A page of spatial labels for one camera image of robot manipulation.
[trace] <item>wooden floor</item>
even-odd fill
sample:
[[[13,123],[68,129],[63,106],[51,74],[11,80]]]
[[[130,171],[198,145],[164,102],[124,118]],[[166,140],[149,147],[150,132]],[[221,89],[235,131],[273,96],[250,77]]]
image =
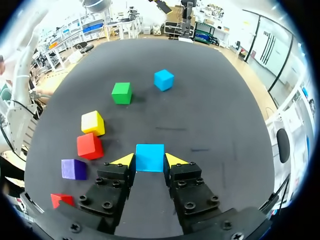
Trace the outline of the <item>wooden floor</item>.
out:
[[[139,37],[140,38],[158,38],[158,39],[166,39],[166,40],[168,39],[168,37],[166,36],[153,36],[153,35],[140,35]],[[117,41],[118,37],[112,36],[110,40]],[[107,39],[104,37],[99,40],[93,40],[90,42],[90,44],[93,44],[96,47],[99,44],[102,44],[105,42],[107,42]],[[200,42],[194,42],[194,44],[216,49],[217,51],[221,52],[229,60],[229,62],[239,72],[239,74],[242,76],[242,78],[248,85],[249,89],[251,90],[260,108],[260,111],[263,115],[264,120],[267,120],[272,115],[272,113],[277,110],[271,96],[269,95],[268,91],[266,90],[265,86],[260,81],[256,73],[250,68],[250,66],[246,62],[238,59],[238,55],[236,55],[231,50],[223,47],[218,47],[215,45],[206,45]],[[72,51],[69,49],[67,51],[61,52],[60,55],[61,57],[68,57],[71,53]],[[67,74],[75,67],[75,65],[76,64],[69,64],[65,66],[64,70],[56,71],[56,72],[52,71],[42,75],[38,81],[37,87],[40,87],[42,89],[42,92],[44,93],[53,93],[57,89],[57,87],[60,85],[60,83],[65,79]],[[19,159],[17,156],[15,156],[11,151],[5,152],[3,156],[18,168],[23,170],[25,169],[26,163],[23,162],[21,159]],[[20,186],[24,186],[24,182],[22,181],[18,181],[15,179],[12,179],[12,181]]]

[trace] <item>cube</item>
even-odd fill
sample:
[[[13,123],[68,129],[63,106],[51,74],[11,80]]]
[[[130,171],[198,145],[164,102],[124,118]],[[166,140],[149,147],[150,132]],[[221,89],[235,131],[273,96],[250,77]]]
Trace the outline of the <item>cube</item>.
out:
[[[117,82],[111,95],[116,104],[130,104],[132,96],[130,82]]]
[[[78,136],[76,147],[78,155],[84,159],[93,160],[104,156],[101,140],[93,133]]]
[[[166,91],[174,85],[175,76],[167,70],[161,70],[154,74],[154,85],[156,85],[162,92]]]
[[[74,198],[70,195],[67,195],[67,194],[51,193],[51,200],[52,200],[52,205],[53,205],[54,209],[59,207],[59,205],[60,205],[59,201],[63,201],[66,204],[69,204],[71,206],[75,206]]]
[[[81,116],[81,131],[96,136],[105,134],[105,123],[98,111],[88,112]]]
[[[61,172],[64,179],[87,180],[87,165],[77,159],[62,159]]]
[[[137,144],[135,149],[136,170],[161,173],[164,171],[165,145]]]

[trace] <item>glass wall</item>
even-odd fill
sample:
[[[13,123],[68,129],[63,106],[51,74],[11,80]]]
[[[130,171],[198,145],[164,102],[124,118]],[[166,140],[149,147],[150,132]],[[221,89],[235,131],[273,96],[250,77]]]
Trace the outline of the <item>glass wall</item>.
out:
[[[289,96],[299,78],[304,78],[307,61],[301,43],[294,37],[288,60],[275,85],[269,90],[276,106],[279,107]]]
[[[285,64],[292,34],[279,24],[261,16],[247,63],[266,89],[269,89]]]

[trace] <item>green cube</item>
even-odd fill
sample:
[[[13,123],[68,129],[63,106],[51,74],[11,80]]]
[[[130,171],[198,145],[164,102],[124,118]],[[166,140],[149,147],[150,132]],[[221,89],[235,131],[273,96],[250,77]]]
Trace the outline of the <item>green cube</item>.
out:
[[[116,104],[130,104],[132,96],[130,82],[117,82],[111,95]]]

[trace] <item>purple cube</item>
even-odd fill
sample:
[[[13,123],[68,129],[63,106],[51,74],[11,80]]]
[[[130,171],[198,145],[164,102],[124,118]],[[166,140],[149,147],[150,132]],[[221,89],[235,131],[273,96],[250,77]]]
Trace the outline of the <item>purple cube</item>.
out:
[[[87,180],[87,165],[77,159],[62,159],[61,171],[64,179]]]

